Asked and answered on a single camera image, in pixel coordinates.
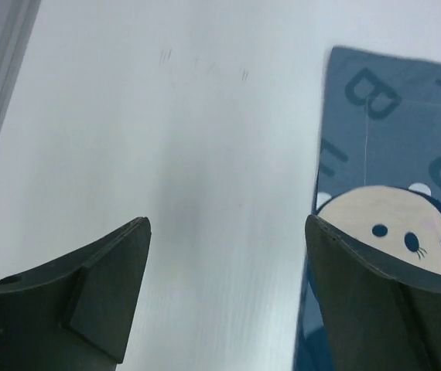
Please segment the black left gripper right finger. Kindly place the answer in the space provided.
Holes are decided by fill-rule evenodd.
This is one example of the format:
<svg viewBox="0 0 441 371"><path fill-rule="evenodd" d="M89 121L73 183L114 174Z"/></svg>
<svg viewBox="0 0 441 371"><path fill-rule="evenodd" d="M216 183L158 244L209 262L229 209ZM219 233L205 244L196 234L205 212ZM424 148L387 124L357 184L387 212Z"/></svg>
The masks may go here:
<svg viewBox="0 0 441 371"><path fill-rule="evenodd" d="M441 370L441 275L310 215L306 249L337 370Z"/></svg>

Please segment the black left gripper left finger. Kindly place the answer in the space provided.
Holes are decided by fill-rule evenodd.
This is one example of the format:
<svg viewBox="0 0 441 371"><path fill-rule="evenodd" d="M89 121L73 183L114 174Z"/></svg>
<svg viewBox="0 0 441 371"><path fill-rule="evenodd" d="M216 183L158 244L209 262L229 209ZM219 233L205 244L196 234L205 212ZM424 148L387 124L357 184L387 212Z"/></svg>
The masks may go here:
<svg viewBox="0 0 441 371"><path fill-rule="evenodd" d="M0 370L114 370L125 357L151 240L138 217L0 280Z"/></svg>

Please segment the blue cartoon mouse placemat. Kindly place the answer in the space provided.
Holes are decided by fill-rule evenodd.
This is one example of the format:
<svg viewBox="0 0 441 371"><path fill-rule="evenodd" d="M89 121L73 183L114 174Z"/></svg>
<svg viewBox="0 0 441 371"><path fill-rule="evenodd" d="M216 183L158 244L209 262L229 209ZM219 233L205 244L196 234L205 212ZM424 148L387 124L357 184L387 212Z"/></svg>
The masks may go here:
<svg viewBox="0 0 441 371"><path fill-rule="evenodd" d="M310 215L441 275L441 64L336 46ZM293 367L337 370L306 249Z"/></svg>

